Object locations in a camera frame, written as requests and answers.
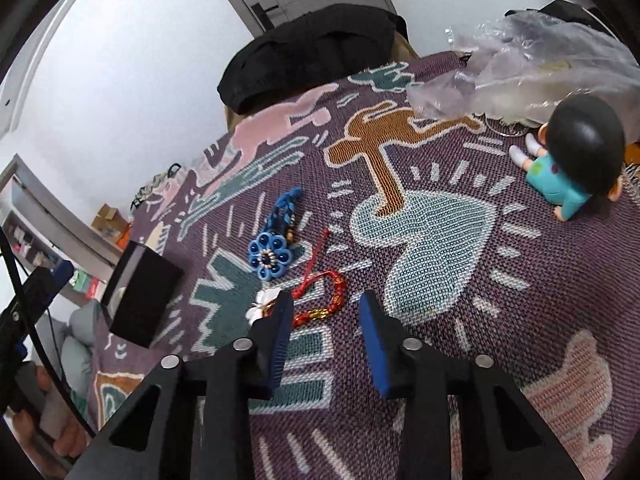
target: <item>purple blanket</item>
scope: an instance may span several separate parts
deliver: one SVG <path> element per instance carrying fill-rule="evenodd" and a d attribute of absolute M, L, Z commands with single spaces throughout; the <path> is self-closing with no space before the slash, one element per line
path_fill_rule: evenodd
<path fill-rule="evenodd" d="M 561 223 L 506 154 L 523 138 L 483 118 L 414 118 L 406 87 L 459 63 L 449 53 L 396 63 L 274 105 L 156 190 L 132 239 L 186 275 L 150 350 L 99 323 L 94 424 L 165 354 L 195 359 L 246 334 L 256 292 L 299 284 L 328 227 L 316 270 L 343 273 L 347 303 L 292 333 L 282 386 L 251 405 L 258 478 L 395 478 L 404 405 L 371 384 L 357 321 L 366 288 L 442 352 L 491 355 L 585 478 L 603 478 L 640 427 L 638 206 L 627 184 L 618 203 Z M 293 186 L 304 190 L 297 259 L 265 285 L 246 248 Z M 331 288 L 316 283 L 296 309 L 326 305 Z M 451 431 L 458 478 L 455 414 Z"/>

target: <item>light blue heart shape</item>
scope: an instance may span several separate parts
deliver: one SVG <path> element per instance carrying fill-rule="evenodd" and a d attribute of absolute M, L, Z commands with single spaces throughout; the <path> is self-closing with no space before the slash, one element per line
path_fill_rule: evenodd
<path fill-rule="evenodd" d="M 385 306 L 405 324 L 418 325 L 449 310 L 478 264 L 494 227 L 495 206 L 444 191 L 405 191 L 402 211 L 375 212 L 379 194 L 351 215 L 351 233 L 361 245 L 407 244 L 388 272 Z"/>

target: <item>blanket pattern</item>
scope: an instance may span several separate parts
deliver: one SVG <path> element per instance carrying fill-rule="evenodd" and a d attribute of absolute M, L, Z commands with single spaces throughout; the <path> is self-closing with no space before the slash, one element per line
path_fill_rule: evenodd
<path fill-rule="evenodd" d="M 510 161 L 500 126 L 414 117 L 405 88 L 460 66 L 442 53 L 363 72 L 240 123 L 136 212 L 132 239 L 185 270 L 150 349 L 97 326 L 93 423 L 101 427 L 166 354 L 197 359 L 247 333 L 266 286 L 293 288 L 322 229 L 317 270 L 348 283 L 337 315 L 292 332 L 281 387 L 252 402 L 259 479 L 393 479 L 404 404 L 371 383 L 357 302 L 367 288 L 445 354 L 488 354 L 510 373 L 588 480 L 640 427 L 640 234 L 630 186 L 560 223 Z M 293 186 L 296 259 L 265 284 L 246 248 Z M 331 298 L 317 282 L 296 302 Z M 452 470 L 461 478 L 456 413 Z"/>

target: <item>blue flower ornament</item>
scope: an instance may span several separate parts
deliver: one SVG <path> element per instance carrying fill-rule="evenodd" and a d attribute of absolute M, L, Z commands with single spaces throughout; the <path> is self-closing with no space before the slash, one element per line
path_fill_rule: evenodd
<path fill-rule="evenodd" d="M 261 232 L 249 243 L 249 264 L 264 282 L 282 276 L 292 260 L 293 253 L 282 235 Z"/>

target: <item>pink figure pattern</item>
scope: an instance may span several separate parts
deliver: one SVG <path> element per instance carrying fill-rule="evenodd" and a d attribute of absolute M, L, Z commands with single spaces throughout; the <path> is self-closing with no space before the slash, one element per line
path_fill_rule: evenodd
<path fill-rule="evenodd" d="M 255 158 L 258 147 L 263 142 L 267 142 L 268 145 L 273 146 L 303 126 L 307 126 L 308 124 L 324 126 L 331 121 L 329 110 L 322 107 L 314 111 L 314 108 L 322 95 L 336 91 L 338 86 L 337 83 L 330 83 L 319 86 L 318 88 L 313 88 L 302 94 L 297 101 L 270 106 L 244 119 L 236 126 L 234 135 L 229 141 L 222 160 L 220 160 L 220 163 L 215 168 L 212 168 L 212 173 L 215 174 L 209 172 L 207 172 L 209 173 L 208 175 L 199 174 L 198 179 L 208 178 L 210 182 L 211 179 L 217 177 L 222 170 L 228 167 L 238 152 L 241 152 L 240 159 L 234 167 L 210 184 L 203 196 L 207 197 L 212 195 L 222 183 L 232 178 L 238 171 L 251 163 Z M 291 121 L 292 118 L 301 119 L 293 123 Z"/>
<path fill-rule="evenodd" d="M 160 217 L 162 212 L 169 207 L 171 202 L 180 191 L 182 184 L 184 184 L 184 181 L 187 179 L 188 173 L 188 170 L 180 168 L 180 170 L 178 170 L 178 172 L 172 178 L 165 179 L 164 182 L 160 184 L 160 186 L 156 187 L 156 189 L 154 190 L 154 195 L 161 196 L 162 202 L 158 206 L 158 209 L 156 210 L 154 215 L 151 217 L 152 221 L 155 222 Z"/>
<path fill-rule="evenodd" d="M 613 395 L 609 365 L 588 330 L 575 333 L 559 370 L 522 393 L 556 434 L 585 480 L 602 480 L 613 458 L 610 434 L 590 435 Z M 451 417 L 451 478 L 462 480 L 460 418 Z"/>

